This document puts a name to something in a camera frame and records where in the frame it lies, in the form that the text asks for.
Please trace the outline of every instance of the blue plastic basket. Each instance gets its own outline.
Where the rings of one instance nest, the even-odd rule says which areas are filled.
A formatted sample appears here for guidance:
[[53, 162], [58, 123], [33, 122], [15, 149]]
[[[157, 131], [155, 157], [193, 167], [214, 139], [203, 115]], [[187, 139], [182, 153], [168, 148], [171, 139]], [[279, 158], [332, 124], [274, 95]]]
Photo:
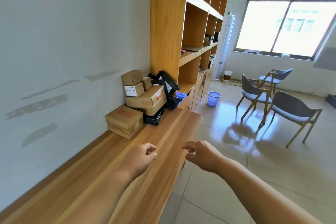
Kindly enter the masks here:
[[208, 105], [215, 107], [222, 95], [215, 91], [208, 92]]

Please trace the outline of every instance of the forearm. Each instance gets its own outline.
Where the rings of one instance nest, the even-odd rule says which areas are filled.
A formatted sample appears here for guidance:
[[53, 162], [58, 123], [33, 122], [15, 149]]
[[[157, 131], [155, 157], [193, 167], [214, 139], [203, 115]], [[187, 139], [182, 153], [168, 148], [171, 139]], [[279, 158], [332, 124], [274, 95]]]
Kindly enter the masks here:
[[124, 171], [116, 171], [85, 198], [64, 224], [107, 224], [124, 190], [132, 178]]
[[216, 173], [229, 184], [257, 224], [321, 224], [234, 160], [223, 157]]

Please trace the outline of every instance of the person's right arm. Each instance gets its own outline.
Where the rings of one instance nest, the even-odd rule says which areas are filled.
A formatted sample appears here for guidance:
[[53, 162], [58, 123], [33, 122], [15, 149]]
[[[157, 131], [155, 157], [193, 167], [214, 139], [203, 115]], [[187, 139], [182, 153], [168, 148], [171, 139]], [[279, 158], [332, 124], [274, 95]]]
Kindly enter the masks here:
[[189, 152], [185, 156], [187, 160], [219, 175], [229, 184], [255, 223], [321, 224], [244, 166], [223, 156], [208, 142], [190, 141], [182, 148]]

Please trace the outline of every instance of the wooden tabletop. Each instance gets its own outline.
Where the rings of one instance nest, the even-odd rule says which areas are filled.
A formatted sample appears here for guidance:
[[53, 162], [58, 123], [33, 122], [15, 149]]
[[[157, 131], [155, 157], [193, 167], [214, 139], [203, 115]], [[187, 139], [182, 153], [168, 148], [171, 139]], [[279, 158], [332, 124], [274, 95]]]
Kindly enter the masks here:
[[130, 148], [145, 142], [157, 146], [157, 158], [124, 192], [109, 223], [156, 224], [184, 162], [181, 145], [193, 139], [201, 119], [166, 109], [160, 125], [145, 124], [132, 140], [105, 132], [1, 212], [0, 224], [62, 223]]

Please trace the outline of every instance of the chair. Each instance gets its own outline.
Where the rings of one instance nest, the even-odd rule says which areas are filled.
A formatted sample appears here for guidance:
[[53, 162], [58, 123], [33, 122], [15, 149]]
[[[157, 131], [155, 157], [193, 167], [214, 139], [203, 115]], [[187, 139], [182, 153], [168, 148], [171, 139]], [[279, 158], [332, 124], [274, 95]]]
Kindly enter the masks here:
[[254, 105], [254, 110], [255, 110], [257, 107], [257, 102], [264, 103], [265, 109], [264, 109], [264, 116], [263, 116], [261, 124], [265, 124], [266, 115], [267, 115], [267, 105], [272, 103], [272, 99], [270, 98], [271, 90], [265, 90], [265, 89], [260, 89], [258, 87], [255, 87], [253, 86], [254, 82], [257, 82], [257, 86], [258, 86], [259, 80], [247, 79], [245, 75], [241, 76], [241, 87], [243, 89], [243, 97], [239, 101], [237, 108], [244, 98], [252, 102], [250, 107], [241, 117], [241, 120], [243, 120], [253, 105]]
[[299, 131], [296, 132], [293, 138], [286, 145], [287, 148], [299, 135], [299, 133], [305, 128], [305, 126], [310, 123], [311, 126], [302, 141], [303, 143], [305, 143], [309, 133], [313, 129], [319, 115], [322, 112], [322, 109], [311, 109], [306, 106], [306, 104], [303, 103], [300, 99], [282, 91], [278, 91], [275, 93], [272, 99], [271, 107], [267, 111], [267, 114], [270, 112], [270, 110], [274, 111], [271, 123], [273, 122], [274, 116], [277, 113], [280, 116], [301, 126]]
[[259, 86], [262, 87], [265, 82], [269, 82], [271, 84], [271, 92], [273, 88], [273, 94], [275, 93], [275, 86], [279, 84], [282, 80], [284, 80], [291, 72], [292, 68], [288, 70], [278, 70], [272, 69], [266, 76], [259, 77]]

